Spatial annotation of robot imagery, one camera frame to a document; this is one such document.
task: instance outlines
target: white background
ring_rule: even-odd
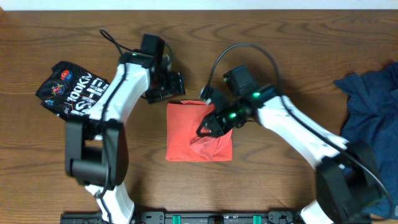
[[[398,0],[0,0],[15,10],[398,9]]]

